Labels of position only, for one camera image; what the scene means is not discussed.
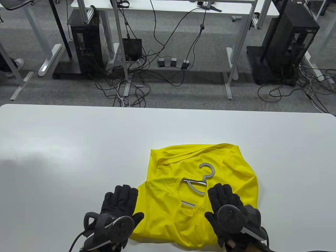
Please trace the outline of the person's right hand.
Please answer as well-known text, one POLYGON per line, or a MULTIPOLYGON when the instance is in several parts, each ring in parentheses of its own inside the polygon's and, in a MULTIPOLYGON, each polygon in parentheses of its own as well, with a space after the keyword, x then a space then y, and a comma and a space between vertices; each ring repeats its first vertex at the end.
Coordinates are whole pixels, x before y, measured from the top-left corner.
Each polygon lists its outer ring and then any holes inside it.
POLYGON ((261 213, 244 205, 228 184, 216 184, 208 190, 211 212, 205 218, 212 226, 219 247, 226 251, 270 252, 269 239, 261 226, 261 213))

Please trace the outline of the person's left hand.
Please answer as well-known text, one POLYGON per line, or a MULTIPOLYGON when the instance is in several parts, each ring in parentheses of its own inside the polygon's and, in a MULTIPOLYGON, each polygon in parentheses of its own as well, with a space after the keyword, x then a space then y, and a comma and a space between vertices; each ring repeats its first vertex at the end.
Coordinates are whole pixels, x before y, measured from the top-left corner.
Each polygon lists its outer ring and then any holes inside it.
POLYGON ((131 217, 134 228, 144 219, 144 213, 135 213, 138 199, 138 189, 129 185, 116 186, 114 192, 107 192, 102 203, 100 214, 109 214, 114 218, 131 217))

